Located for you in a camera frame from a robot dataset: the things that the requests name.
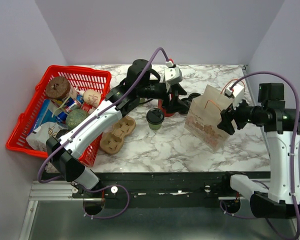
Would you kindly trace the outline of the green paper cup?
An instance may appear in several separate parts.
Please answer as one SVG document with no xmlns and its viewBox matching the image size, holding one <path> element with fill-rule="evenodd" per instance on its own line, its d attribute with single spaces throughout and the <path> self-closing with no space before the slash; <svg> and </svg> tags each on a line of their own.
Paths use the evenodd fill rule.
<svg viewBox="0 0 300 240">
<path fill-rule="evenodd" d="M 159 123 L 159 124 L 152 124 L 152 123 L 148 123 L 148 126 L 149 126 L 149 128 L 151 129 L 151 130 L 153 130 L 153 131 L 157 131 L 157 130 L 159 130 L 160 128 L 161 128 L 161 126 L 162 126 L 162 123 Z"/>
</svg>

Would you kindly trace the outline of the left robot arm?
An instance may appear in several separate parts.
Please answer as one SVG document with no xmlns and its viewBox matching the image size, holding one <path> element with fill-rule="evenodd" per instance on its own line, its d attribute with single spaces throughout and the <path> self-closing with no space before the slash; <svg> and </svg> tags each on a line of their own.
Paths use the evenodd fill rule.
<svg viewBox="0 0 300 240">
<path fill-rule="evenodd" d="M 93 113 L 65 135 L 46 141 L 47 160 L 67 182 L 79 184 L 91 198 L 100 194 L 100 179 L 79 162 L 79 157 L 105 129 L 138 107 L 141 98 L 161 100 L 162 108 L 168 114 L 189 110 L 179 99 L 180 95 L 187 94 L 180 85 L 182 71 L 170 59 L 166 66 L 163 77 L 151 80 L 150 76 L 156 73 L 151 62 L 145 59 L 133 61 L 126 77 L 110 90 Z"/>
</svg>

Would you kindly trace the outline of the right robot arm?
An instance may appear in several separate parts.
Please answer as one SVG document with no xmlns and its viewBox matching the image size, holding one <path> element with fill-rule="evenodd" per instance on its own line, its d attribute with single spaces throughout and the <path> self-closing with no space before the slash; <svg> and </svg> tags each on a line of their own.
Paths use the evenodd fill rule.
<svg viewBox="0 0 300 240">
<path fill-rule="evenodd" d="M 250 106 L 244 100 L 244 87 L 228 86 L 224 95 L 233 99 L 221 111 L 220 130 L 233 135 L 246 124 L 263 127 L 268 140 L 270 156 L 270 185 L 268 189 L 253 182 L 247 175 L 232 174 L 220 183 L 220 191 L 231 196 L 239 192 L 249 200 L 256 218 L 292 219 L 300 216 L 300 180 L 298 151 L 300 143 L 300 116 L 295 109 L 286 108 L 282 83 L 261 83 L 259 106 Z"/>
</svg>

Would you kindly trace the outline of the black cup lid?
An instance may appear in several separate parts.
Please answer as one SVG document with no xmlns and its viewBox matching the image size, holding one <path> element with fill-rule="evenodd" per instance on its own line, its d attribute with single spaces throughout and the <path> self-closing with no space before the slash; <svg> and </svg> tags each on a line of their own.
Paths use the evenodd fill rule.
<svg viewBox="0 0 300 240">
<path fill-rule="evenodd" d="M 159 125 L 165 119 L 164 113 L 159 108 L 152 108 L 146 114 L 146 120 L 149 124 Z"/>
</svg>

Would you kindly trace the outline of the beige paper bag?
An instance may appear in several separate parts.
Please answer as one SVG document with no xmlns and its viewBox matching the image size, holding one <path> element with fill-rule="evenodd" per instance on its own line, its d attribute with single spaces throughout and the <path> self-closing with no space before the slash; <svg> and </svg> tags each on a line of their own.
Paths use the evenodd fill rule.
<svg viewBox="0 0 300 240">
<path fill-rule="evenodd" d="M 211 85 L 205 87 L 204 93 L 191 101 L 184 128 L 204 142 L 213 151 L 218 151 L 230 135 L 219 129 L 221 111 L 227 109 L 234 99 L 224 95 Z"/>
</svg>

